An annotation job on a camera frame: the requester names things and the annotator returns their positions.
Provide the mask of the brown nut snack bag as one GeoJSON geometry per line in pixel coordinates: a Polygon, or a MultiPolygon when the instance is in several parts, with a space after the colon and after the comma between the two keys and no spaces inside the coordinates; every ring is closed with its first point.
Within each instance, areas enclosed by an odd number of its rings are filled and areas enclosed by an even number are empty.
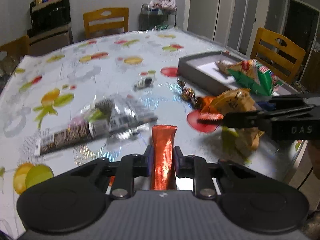
{"type": "Polygon", "coordinates": [[[249,157],[258,149],[259,131],[253,128],[237,128],[236,125],[245,118],[245,114],[255,111],[255,101],[247,88],[231,89],[219,96],[203,99],[201,114],[221,114],[231,120],[222,125],[221,139],[223,150],[238,152],[243,157],[249,157]]]}

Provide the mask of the orange foil snack stick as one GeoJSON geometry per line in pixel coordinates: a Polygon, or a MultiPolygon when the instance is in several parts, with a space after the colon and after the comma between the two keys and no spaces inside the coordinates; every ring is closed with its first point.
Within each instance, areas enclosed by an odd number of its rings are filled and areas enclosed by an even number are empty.
{"type": "Polygon", "coordinates": [[[176,126],[156,125],[152,128],[153,167],[151,170],[152,190],[175,190],[173,148],[176,126]]]}

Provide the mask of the white label snack packet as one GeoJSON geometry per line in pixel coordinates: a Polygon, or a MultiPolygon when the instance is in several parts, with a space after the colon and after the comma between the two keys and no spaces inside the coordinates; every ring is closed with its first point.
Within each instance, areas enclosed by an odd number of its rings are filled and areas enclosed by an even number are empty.
{"type": "Polygon", "coordinates": [[[114,110],[112,111],[109,123],[109,135],[125,132],[158,120],[157,115],[152,110],[148,109],[140,100],[134,97],[128,98],[116,94],[96,103],[114,103],[114,110]]]}

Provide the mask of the dark chocolate bar wrapper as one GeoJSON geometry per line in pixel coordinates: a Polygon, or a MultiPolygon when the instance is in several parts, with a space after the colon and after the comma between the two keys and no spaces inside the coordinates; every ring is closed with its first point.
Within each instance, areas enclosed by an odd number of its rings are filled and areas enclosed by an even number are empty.
{"type": "Polygon", "coordinates": [[[107,120],[84,122],[47,135],[40,140],[36,155],[45,155],[64,148],[83,144],[108,135],[107,120]]]}

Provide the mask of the clear pink candy packet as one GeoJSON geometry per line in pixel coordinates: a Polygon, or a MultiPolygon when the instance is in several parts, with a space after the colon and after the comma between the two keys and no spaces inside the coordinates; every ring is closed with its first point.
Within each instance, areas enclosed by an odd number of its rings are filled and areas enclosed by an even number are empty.
{"type": "Polygon", "coordinates": [[[110,130],[110,119],[112,111],[114,110],[114,103],[94,104],[84,107],[78,115],[73,117],[68,124],[68,127],[79,126],[84,123],[97,124],[102,123],[106,125],[106,130],[110,130]]]}

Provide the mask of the wooden chair right side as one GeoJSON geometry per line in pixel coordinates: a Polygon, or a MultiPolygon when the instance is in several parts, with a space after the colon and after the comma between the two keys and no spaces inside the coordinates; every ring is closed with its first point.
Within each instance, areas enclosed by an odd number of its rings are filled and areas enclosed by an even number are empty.
{"type": "Polygon", "coordinates": [[[258,60],[290,85],[298,74],[304,56],[305,50],[287,37],[258,28],[250,58],[258,60]]]}

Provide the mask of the green chip bag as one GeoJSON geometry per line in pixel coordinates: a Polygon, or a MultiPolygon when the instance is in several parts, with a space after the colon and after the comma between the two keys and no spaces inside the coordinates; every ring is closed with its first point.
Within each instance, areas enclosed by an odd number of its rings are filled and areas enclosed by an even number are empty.
{"type": "Polygon", "coordinates": [[[271,96],[279,87],[278,77],[258,60],[246,60],[227,68],[236,82],[251,93],[260,96],[271,96]]]}

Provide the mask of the small brown snack packet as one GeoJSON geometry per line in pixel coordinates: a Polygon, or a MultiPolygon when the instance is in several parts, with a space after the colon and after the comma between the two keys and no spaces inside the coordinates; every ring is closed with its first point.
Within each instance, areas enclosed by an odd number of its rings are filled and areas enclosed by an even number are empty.
{"type": "Polygon", "coordinates": [[[234,62],[228,61],[228,60],[220,60],[216,61],[215,64],[217,65],[220,72],[222,72],[225,75],[230,76],[229,68],[231,68],[233,65],[235,65],[234,62]]]}

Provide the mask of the grey cardboard box tray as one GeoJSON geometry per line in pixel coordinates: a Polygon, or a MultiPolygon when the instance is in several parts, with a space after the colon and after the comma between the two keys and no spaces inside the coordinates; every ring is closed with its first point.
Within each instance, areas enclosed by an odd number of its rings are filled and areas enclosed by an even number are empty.
{"type": "MultiPolygon", "coordinates": [[[[244,88],[236,82],[232,75],[228,76],[219,71],[215,62],[220,60],[228,60],[235,64],[246,61],[241,60],[239,57],[224,53],[223,51],[215,51],[180,58],[177,71],[181,77],[214,96],[218,96],[230,89],[244,88]]],[[[256,95],[249,90],[253,99],[260,101],[269,99],[272,96],[297,93],[290,85],[281,81],[279,78],[278,80],[279,87],[271,96],[256,95]]]]}

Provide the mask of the panda candy packet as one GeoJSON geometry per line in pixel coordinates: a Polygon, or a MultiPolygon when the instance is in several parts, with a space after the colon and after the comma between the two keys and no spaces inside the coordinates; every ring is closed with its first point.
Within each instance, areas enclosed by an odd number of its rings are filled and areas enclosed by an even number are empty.
{"type": "Polygon", "coordinates": [[[133,90],[137,91],[137,90],[142,90],[146,88],[152,88],[154,81],[155,81],[154,76],[151,76],[151,75],[139,76],[139,78],[133,84],[133,90]]]}

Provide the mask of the fruit pattern tablecloth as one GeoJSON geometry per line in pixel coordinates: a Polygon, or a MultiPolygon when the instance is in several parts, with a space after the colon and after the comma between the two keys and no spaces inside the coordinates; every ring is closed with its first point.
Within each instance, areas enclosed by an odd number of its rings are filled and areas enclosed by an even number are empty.
{"type": "Polygon", "coordinates": [[[154,125],[176,126],[184,154],[222,158],[288,180],[302,155],[299,142],[280,147],[267,136],[254,152],[232,146],[234,133],[199,123],[195,102],[207,93],[178,77],[181,58],[208,53],[192,69],[236,87],[215,61],[244,55],[176,29],[91,39],[52,53],[25,56],[1,92],[1,230],[24,233],[16,211],[26,177],[59,175],[97,158],[142,153],[154,125]]]}

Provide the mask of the glass side cart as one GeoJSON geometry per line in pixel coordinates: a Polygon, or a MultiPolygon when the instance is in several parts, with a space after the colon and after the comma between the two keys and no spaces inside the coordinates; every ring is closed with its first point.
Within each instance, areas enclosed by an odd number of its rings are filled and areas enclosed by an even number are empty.
{"type": "Polygon", "coordinates": [[[168,9],[151,9],[143,4],[139,15],[139,30],[165,30],[176,27],[177,7],[168,9]]]}

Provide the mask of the white Dove plastic bag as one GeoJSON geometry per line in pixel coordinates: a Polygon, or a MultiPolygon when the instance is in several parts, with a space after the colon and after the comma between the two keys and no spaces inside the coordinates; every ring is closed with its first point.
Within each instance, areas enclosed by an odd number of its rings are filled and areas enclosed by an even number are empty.
{"type": "Polygon", "coordinates": [[[150,9],[174,10],[176,8],[175,0],[150,0],[148,5],[150,9]]]}

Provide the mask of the wooden chair far middle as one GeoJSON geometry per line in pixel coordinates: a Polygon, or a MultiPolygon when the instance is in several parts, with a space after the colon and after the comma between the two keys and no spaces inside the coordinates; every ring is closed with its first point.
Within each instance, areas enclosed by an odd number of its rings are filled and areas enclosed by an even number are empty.
{"type": "Polygon", "coordinates": [[[83,14],[85,36],[87,39],[102,31],[129,31],[129,8],[102,8],[83,14]]]}

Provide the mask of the wooden chair far left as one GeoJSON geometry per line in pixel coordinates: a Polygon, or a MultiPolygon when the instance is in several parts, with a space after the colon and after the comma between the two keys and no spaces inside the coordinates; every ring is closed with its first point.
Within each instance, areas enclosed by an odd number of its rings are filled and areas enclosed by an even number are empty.
{"type": "Polygon", "coordinates": [[[14,41],[1,45],[1,58],[3,61],[6,57],[24,57],[30,52],[29,36],[22,36],[14,41]]]}

